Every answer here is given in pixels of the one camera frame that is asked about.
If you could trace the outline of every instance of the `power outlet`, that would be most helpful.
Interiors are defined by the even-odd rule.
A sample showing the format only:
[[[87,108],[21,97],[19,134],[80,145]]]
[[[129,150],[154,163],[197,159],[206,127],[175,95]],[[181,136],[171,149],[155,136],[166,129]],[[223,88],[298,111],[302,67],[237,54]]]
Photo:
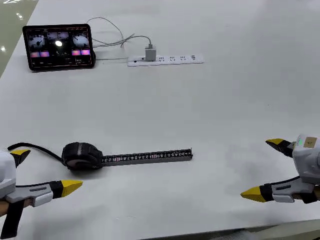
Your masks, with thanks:
[[[180,56],[156,56],[155,61],[145,61],[144,56],[133,56],[127,59],[127,65],[129,67],[202,63],[204,63],[204,57],[201,54]]]

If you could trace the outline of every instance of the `table surface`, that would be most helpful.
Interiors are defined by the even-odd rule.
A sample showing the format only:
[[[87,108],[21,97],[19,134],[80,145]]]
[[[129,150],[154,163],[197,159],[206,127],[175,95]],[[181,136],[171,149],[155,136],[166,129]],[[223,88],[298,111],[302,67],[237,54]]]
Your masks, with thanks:
[[[189,162],[72,173],[33,150],[17,184],[81,179],[64,199],[26,208],[17,239],[143,239],[318,219],[318,203],[258,203],[240,193],[295,177],[269,138],[320,136],[320,4],[292,0],[40,0],[29,25],[107,17],[150,36],[158,55],[204,64],[32,73],[21,37],[0,79],[0,146],[30,142],[60,154],[79,141],[104,154],[192,148]],[[119,34],[102,20],[92,35]],[[142,55],[135,39],[97,58]]]

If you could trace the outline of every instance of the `charger plug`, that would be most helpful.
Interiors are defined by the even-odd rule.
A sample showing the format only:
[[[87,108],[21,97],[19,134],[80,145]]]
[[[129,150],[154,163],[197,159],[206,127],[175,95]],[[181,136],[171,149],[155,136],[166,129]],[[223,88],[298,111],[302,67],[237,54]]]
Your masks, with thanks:
[[[145,61],[147,61],[147,62],[155,62],[156,58],[157,58],[156,47],[153,46],[152,44],[149,44],[145,48]]]

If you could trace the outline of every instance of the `tablet screen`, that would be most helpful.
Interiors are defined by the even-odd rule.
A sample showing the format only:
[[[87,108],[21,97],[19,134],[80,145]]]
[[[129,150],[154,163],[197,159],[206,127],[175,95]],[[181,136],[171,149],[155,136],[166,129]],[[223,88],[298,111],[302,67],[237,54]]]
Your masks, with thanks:
[[[26,26],[24,38],[31,69],[93,65],[89,26]]]

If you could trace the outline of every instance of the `label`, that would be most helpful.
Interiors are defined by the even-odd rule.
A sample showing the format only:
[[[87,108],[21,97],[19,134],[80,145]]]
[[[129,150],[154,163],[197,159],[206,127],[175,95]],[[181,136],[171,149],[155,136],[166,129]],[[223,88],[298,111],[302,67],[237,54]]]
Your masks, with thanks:
[[[316,145],[317,138],[313,136],[308,136],[304,141],[304,148],[313,149]]]

